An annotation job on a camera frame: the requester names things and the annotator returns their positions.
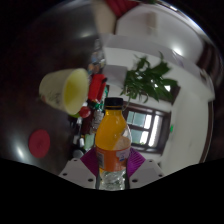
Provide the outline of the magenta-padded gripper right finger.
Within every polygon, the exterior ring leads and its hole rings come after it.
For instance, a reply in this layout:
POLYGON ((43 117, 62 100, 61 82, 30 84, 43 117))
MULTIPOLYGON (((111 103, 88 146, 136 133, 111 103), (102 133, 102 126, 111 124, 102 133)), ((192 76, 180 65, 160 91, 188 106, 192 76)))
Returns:
POLYGON ((128 158, 128 182, 136 189, 159 180, 164 176, 161 168, 152 159, 145 159, 139 152, 130 149, 128 158))

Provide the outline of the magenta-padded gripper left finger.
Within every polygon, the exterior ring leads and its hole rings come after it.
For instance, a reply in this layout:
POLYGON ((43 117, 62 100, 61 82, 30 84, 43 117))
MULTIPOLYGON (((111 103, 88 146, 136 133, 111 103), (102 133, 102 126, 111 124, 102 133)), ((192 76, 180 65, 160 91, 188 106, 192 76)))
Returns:
POLYGON ((98 160, 94 148, 80 159, 73 158, 67 162, 59 176, 78 186, 95 189, 99 174, 98 160))

